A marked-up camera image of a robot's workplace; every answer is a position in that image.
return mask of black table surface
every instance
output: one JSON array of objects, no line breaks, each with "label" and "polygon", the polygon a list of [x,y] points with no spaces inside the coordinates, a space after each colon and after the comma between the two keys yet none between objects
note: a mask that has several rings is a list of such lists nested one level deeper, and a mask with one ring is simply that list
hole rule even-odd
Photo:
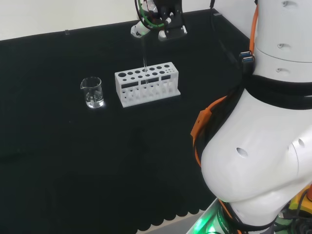
[{"label": "black table surface", "polygon": [[[181,96],[129,108],[114,73],[143,66],[136,21],[0,42],[1,234],[134,234],[211,204],[190,132],[241,74],[209,11],[185,20],[184,38],[145,39],[148,65],[178,69]],[[225,18],[214,22],[229,51],[248,50]],[[102,79],[105,108],[84,102],[79,86],[90,76]]]}]

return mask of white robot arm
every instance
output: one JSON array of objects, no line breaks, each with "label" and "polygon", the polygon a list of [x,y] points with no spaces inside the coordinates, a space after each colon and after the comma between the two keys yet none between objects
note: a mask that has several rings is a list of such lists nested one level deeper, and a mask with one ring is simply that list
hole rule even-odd
[{"label": "white robot arm", "polygon": [[253,76],[201,152],[209,189],[255,233],[312,183],[311,10],[310,0],[258,0]]}]

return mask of yellow component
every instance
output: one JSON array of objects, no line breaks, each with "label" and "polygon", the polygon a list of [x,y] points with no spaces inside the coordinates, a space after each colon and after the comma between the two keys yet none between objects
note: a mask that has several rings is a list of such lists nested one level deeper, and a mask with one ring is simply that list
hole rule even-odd
[{"label": "yellow component", "polygon": [[[306,191],[308,188],[310,187],[310,185],[308,185],[307,187],[305,187],[300,193],[298,193],[292,200],[291,200],[291,203],[289,205],[289,209],[291,210],[297,210],[298,208],[298,203],[299,203],[299,200],[301,198],[301,195],[304,191]],[[303,201],[302,201],[302,205],[301,205],[301,208],[300,208],[301,211],[306,211],[310,214],[312,214],[312,202],[310,202],[308,199],[307,199],[307,196],[304,197]]]}]

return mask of white wall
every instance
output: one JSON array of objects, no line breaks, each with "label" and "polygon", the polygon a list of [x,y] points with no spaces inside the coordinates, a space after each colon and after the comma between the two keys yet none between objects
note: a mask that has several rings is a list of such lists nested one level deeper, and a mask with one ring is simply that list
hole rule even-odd
[{"label": "white wall", "polygon": [[[183,11],[209,5],[209,0],[183,0]],[[215,8],[249,34],[253,0],[216,0]],[[133,0],[0,0],[0,40],[135,19]]]}]

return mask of orange cable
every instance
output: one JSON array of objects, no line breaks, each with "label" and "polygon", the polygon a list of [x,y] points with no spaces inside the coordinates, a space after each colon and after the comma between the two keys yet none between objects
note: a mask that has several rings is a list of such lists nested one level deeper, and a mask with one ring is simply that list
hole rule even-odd
[{"label": "orange cable", "polygon": [[[222,102],[224,99],[226,98],[226,96],[214,101],[213,103],[211,103],[205,110],[201,111],[197,117],[197,120],[196,120],[196,123],[192,129],[192,132],[191,132],[191,135],[193,137],[193,145],[195,143],[195,140],[197,138],[197,135],[199,134],[199,131],[201,130],[201,128],[203,127],[203,125],[205,125],[210,116],[211,116],[211,109],[217,105],[218,103]],[[200,163],[200,160],[199,160],[199,157],[198,157],[198,154],[197,154],[197,149],[195,147],[195,158],[196,158],[196,161],[197,163],[199,164],[199,166],[201,167],[201,163]]]},{"label": "orange cable", "polygon": [[254,35],[255,35],[255,28],[257,25],[258,15],[259,15],[259,10],[258,10],[258,5],[257,5],[254,15],[253,15],[252,31],[250,33],[249,50],[252,52],[252,54],[254,54]]}]

